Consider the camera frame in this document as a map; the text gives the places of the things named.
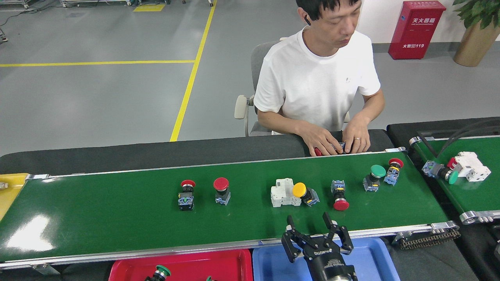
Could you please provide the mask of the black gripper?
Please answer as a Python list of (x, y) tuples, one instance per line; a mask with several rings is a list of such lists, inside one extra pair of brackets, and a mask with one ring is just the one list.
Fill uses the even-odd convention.
[[(351, 254), (354, 246), (345, 226), (334, 222), (328, 212), (324, 212), (323, 221), (329, 232), (327, 236), (317, 235), (310, 237), (300, 233), (293, 222), (291, 215), (286, 218), (286, 231), (281, 242), (291, 263), (300, 256), (304, 248), (305, 260), (313, 281), (357, 281), (357, 274), (353, 265), (347, 265), (342, 254)], [(337, 234), (341, 240), (341, 247), (333, 242)]]

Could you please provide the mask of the person's left hand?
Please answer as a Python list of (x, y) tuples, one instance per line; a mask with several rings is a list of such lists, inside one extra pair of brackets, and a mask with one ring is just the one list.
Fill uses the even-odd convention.
[(343, 130), (345, 153), (364, 153), (370, 148), (368, 124), (371, 119), (363, 113), (356, 114)]

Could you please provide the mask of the person's right hand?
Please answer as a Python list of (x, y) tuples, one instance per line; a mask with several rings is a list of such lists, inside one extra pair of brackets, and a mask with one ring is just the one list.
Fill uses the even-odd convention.
[(300, 123), (298, 135), (309, 148), (311, 156), (317, 156), (316, 150), (320, 152), (320, 155), (343, 154), (342, 146), (328, 130), (307, 121), (300, 121)]

